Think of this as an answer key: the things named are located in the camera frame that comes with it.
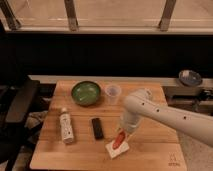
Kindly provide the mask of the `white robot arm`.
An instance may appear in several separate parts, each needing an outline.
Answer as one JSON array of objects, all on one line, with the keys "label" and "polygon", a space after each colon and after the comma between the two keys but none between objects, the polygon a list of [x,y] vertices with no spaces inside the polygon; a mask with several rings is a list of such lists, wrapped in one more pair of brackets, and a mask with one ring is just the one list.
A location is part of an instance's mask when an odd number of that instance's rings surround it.
[{"label": "white robot arm", "polygon": [[213,147],[213,117],[161,105],[152,100],[151,91],[138,89],[124,98],[120,127],[132,134],[141,117],[148,117]]}]

